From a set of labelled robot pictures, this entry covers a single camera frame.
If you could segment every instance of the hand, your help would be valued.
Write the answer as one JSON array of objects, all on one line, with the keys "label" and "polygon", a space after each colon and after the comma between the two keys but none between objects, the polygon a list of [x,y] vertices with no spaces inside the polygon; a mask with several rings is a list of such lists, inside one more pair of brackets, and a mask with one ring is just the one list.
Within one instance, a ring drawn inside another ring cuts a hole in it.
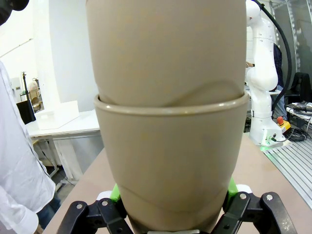
[{"label": "hand", "polygon": [[250,63],[250,62],[246,62],[246,68],[247,67],[253,67],[254,65],[252,64],[252,63]]},{"label": "hand", "polygon": [[43,233],[43,229],[41,228],[40,224],[38,224],[38,227],[34,234],[42,234],[42,233]]}]

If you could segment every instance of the cup rim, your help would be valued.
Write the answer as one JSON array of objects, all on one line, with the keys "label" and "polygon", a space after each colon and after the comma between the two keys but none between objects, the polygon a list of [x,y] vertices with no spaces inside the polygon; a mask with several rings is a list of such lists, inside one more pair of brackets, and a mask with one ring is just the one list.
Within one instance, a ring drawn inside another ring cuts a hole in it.
[{"label": "cup rim", "polygon": [[99,100],[99,95],[94,98],[96,109],[106,112],[136,115],[136,116],[179,116],[179,115],[198,115],[201,113],[221,112],[244,105],[249,100],[249,95],[245,91],[240,98],[220,103],[198,105],[198,106],[177,106],[177,107],[132,107],[119,106],[104,103]]}]

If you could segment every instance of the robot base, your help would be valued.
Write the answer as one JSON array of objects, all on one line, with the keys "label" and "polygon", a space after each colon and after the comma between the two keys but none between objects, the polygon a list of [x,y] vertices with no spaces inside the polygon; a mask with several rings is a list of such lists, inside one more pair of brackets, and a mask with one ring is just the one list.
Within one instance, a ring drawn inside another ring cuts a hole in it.
[{"label": "robot base", "polygon": [[281,128],[274,123],[271,117],[257,118],[252,117],[249,138],[256,144],[266,147],[278,144],[279,141],[284,141]]}]

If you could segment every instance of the white box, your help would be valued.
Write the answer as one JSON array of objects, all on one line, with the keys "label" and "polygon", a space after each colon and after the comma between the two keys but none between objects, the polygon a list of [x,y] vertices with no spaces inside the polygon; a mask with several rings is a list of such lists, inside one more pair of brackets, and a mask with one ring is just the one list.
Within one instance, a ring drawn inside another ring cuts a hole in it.
[{"label": "white box", "polygon": [[54,109],[35,113],[36,122],[41,130],[59,128],[78,116],[77,101],[61,103]]}]

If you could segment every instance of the white shirt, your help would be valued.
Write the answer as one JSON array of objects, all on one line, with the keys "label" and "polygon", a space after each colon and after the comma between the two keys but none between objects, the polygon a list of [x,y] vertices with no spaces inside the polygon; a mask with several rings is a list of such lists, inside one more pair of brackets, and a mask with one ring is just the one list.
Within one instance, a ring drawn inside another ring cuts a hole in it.
[{"label": "white shirt", "polygon": [[0,62],[0,221],[17,234],[33,234],[36,213],[54,192],[55,183],[34,151]]}]

